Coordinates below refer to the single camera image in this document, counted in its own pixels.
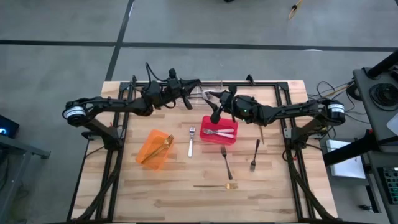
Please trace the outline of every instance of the butcher block tabletop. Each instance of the butcher block tabletop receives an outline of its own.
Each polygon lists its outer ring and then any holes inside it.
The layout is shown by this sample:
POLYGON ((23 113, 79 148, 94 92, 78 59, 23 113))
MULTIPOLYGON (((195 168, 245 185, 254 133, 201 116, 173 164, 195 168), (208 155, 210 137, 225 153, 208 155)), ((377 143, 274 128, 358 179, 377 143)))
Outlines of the butcher block tabletop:
MULTIPOLYGON (((287 83, 292 103, 308 100, 302 80, 292 80, 287 83)), ((120 82, 104 82, 101 96, 117 98, 119 85, 120 82)), ((225 87, 203 89, 221 91, 225 87)), ((263 105, 277 106, 273 87, 238 86, 237 95, 250 95, 263 105)), ((256 170, 251 172, 250 163, 254 157, 256 140, 261 139, 259 126, 237 120, 236 143, 226 146, 227 160, 233 176, 233 180, 229 180, 225 160, 220 153, 220 145, 200 139, 201 121, 205 115, 211 115, 211 108, 201 99, 192 99, 190 102, 193 110, 187 110, 181 100, 177 101, 175 108, 155 110, 149 117, 130 114, 113 221, 297 221, 289 170, 287 163, 282 159, 285 147, 280 122, 276 121, 262 128, 264 145, 260 143, 256 157, 256 170), (194 126, 196 131, 193 140, 193 156, 189 158, 191 126, 194 126), (139 150, 153 129, 174 135, 174 146, 160 171, 150 170, 136 162, 139 150), (228 190, 223 187, 194 187, 194 185, 226 183, 238 183, 238 188, 228 190)), ((101 113, 96 119, 109 126, 113 117, 114 113, 101 113)), ((221 117, 231 119, 231 115, 226 113, 223 113, 221 117)), ((311 119, 311 117, 296 118, 297 126, 303 126, 311 119)), ((310 139, 308 143, 319 146, 316 140, 310 139)), ((86 153, 101 146, 103 142, 100 139, 90 141, 86 153)), ((337 217, 322 152, 308 147, 303 150, 303 157, 311 191, 326 210, 337 217)), ((105 159, 105 149, 85 159, 72 218, 80 216, 98 193, 105 159)), ((108 211, 109 194, 110 190, 104 203, 104 217, 108 211)), ((301 189, 300 198, 303 213, 305 217, 308 217, 301 189)))

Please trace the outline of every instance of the gray floor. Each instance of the gray floor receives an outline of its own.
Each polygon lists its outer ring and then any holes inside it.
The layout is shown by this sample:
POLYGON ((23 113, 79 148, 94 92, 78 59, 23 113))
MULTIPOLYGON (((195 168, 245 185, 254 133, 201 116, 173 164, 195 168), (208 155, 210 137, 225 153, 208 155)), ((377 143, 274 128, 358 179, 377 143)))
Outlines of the gray floor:
MULTIPOLYGON (((128 0, 0 0, 0 40, 110 41, 119 34, 128 0)), ((136 0, 125 42, 325 45, 397 47, 398 7, 393 0, 304 1, 287 22, 295 0, 136 0)), ((81 129, 61 117, 68 100, 100 93, 113 47, 0 45, 0 114, 21 124, 18 139, 52 151, 35 159, 25 178, 28 197, 16 202, 13 218, 29 223, 65 221, 86 141, 81 129)), ((146 80, 144 63, 164 76, 174 67, 182 78, 305 80, 316 93, 321 80, 348 82, 352 70, 371 67, 388 52, 122 48, 112 80, 146 80)), ((347 108, 351 103, 345 95, 347 108)), ((355 101, 356 111, 364 112, 355 101)), ((353 115, 363 121, 366 116, 353 115)), ((348 119, 338 138, 360 137, 368 124, 348 119)), ((365 188, 331 180, 339 217, 387 223, 386 214, 357 208, 368 204, 365 188)))

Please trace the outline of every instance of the fork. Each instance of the fork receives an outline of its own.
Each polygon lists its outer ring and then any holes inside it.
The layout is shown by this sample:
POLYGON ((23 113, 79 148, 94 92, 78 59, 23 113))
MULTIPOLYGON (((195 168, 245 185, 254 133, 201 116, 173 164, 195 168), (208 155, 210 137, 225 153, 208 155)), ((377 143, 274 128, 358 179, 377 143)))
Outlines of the fork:
POLYGON ((219 136, 234 138, 233 134, 228 134, 228 133, 233 133, 234 129, 222 129, 222 130, 203 129, 203 132, 206 134, 218 134, 219 136))
POLYGON ((232 180, 232 174, 231 174, 231 171, 229 170, 228 162, 227 162, 227 160, 226 160, 226 149, 225 149, 225 146, 221 146, 221 154, 223 155, 223 157, 224 157, 224 159, 225 159, 226 168, 227 168, 227 170, 228 170, 228 178, 229 178, 230 180, 232 180))
POLYGON ((193 135, 195 134, 195 127, 192 126, 189 129, 189 135, 191 136, 191 139, 189 140, 189 150, 188 150, 188 157, 192 157, 192 144, 193 144, 193 135))
POLYGON ((151 154, 149 154, 149 156, 147 156, 145 159, 143 159, 141 161, 141 164, 143 164, 144 162, 146 162, 148 159, 153 158, 154 156, 158 155, 158 153, 163 150, 163 149, 168 149, 169 146, 171 145, 172 141, 174 140, 174 136, 171 134, 169 137, 167 137, 167 139, 164 139, 163 144, 158 147, 156 150, 154 150, 151 154))
POLYGON ((194 187, 225 187, 228 190, 238 189, 238 183, 226 183, 220 185, 194 185, 194 187))

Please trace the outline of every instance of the cable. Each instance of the cable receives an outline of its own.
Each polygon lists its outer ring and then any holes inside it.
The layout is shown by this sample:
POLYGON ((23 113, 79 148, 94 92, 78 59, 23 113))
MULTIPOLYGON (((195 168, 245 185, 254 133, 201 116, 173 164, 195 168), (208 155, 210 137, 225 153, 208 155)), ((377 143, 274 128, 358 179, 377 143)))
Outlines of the cable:
POLYGON ((101 149, 103 149, 103 148, 105 148, 105 146, 99 147, 99 148, 95 149, 94 151, 90 152, 89 154, 87 154, 87 155, 85 156, 85 159, 86 159, 89 155, 91 155, 92 153, 97 152, 97 151, 99 151, 99 150, 101 150, 101 149))
MULTIPOLYGON (((122 135, 123 135, 123 131, 124 131, 124 129, 122 129, 122 131, 121 131, 121 133, 120 133, 120 136, 119 136, 119 139, 121 139, 122 138, 122 135)), ((94 151, 92 151, 92 152, 89 152, 86 156, 85 156, 85 159, 89 156, 89 155, 91 155, 92 153, 94 153, 94 152, 98 152, 99 150, 101 150, 101 149, 103 149, 103 148, 105 148, 105 146, 103 146, 103 147, 99 147, 99 148, 97 148, 97 149, 95 149, 94 151)))
POLYGON ((333 91, 336 91, 335 87, 333 87, 333 86, 332 86, 331 84, 329 84, 328 82, 326 82, 326 81, 320 81, 320 82, 318 83, 318 85, 317 85, 317 93, 318 93, 319 97, 322 97, 321 93, 319 92, 319 86, 320 86, 322 83, 327 84, 328 86, 331 87, 331 89, 332 89, 333 91))
POLYGON ((167 106, 167 105, 164 105, 164 106, 168 109, 173 109, 173 108, 175 108, 175 105, 176 105, 176 102, 175 102, 175 100, 173 100, 173 106, 167 106))
MULTIPOLYGON (((285 158, 285 155, 286 155, 286 149, 285 149, 285 151, 282 153, 282 159, 283 159, 284 161, 288 162, 288 161, 287 161, 287 158, 285 158)), ((294 151, 293 159, 295 159, 296 157, 297 157, 297 151, 295 150, 295 151, 294 151)))
POLYGON ((300 7, 301 3, 303 3, 303 0, 298 0, 298 3, 296 3, 292 6, 292 10, 290 10, 289 16, 287 17, 288 20, 290 20, 291 18, 294 17, 294 15, 296 14, 297 9, 300 7))
POLYGON ((167 81, 167 80, 161 80, 161 79, 159 79, 159 78, 155 75, 154 71, 152 71, 152 69, 150 68, 148 62, 145 63, 145 68, 147 69, 147 72, 148 72, 148 73, 151 72, 151 74, 152 74, 158 81, 161 81, 161 82, 166 82, 166 81, 167 81))
POLYGON ((326 135, 329 135, 329 131, 331 130, 332 127, 330 127, 327 132, 319 139, 319 141, 321 141, 324 137, 326 137, 326 135))
MULTIPOLYGON (((338 86, 336 86, 336 87, 330 88, 330 89, 328 89, 328 90, 322 91, 322 92, 320 92, 320 93, 321 93, 321 94, 322 94, 322 93, 326 93, 327 91, 333 90, 334 88, 339 88, 339 87, 341 87, 341 86, 343 86, 343 85, 347 85, 347 84, 349 84, 349 83, 353 83, 353 80, 351 80, 351 81, 349 81, 349 82, 346 82, 346 83, 343 83, 343 84, 340 84, 340 85, 338 85, 338 86)), ((316 94, 307 94, 307 95, 308 95, 308 96, 318 96, 318 95, 316 95, 316 94)))
POLYGON ((333 133, 334 133, 334 134, 333 134, 333 138, 330 137, 329 131, 327 132, 327 135, 328 135, 329 139, 334 139, 334 138, 336 137, 336 130, 335 130, 335 127, 331 126, 330 128, 333 130, 333 133))
POLYGON ((356 118, 350 116, 349 114, 346 114, 346 116, 349 117, 349 118, 351 118, 351 119, 353 119, 353 120, 355 120, 355 121, 357 121, 357 122, 361 122, 361 123, 364 123, 364 124, 370 124, 369 122, 358 120, 358 119, 356 119, 356 118))
POLYGON ((313 148, 315 148, 315 149, 319 149, 319 150, 323 151, 323 149, 322 149, 322 148, 320 148, 320 147, 318 147, 318 146, 314 146, 314 145, 311 145, 311 144, 308 144, 308 143, 305 143, 305 145, 306 145, 306 146, 310 146, 310 147, 313 147, 313 148))

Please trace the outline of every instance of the orange translucent bin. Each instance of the orange translucent bin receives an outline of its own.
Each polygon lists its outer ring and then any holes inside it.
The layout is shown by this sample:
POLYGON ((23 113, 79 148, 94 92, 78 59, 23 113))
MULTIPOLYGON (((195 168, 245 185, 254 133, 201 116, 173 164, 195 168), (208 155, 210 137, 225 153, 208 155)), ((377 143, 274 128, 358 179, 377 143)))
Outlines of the orange translucent bin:
POLYGON ((156 171, 161 170, 164 162, 167 159, 169 151, 174 146, 174 141, 172 141, 172 144, 168 149, 161 150, 156 156, 146 160, 144 163, 142 163, 142 161, 148 155, 150 155, 152 152, 158 149, 164 143, 165 139, 167 139, 168 136, 169 134, 163 133, 159 130, 155 129, 152 130, 147 140, 145 141, 144 145, 141 147, 140 151, 138 152, 138 155, 136 157, 136 162, 143 165, 144 167, 148 167, 156 171))

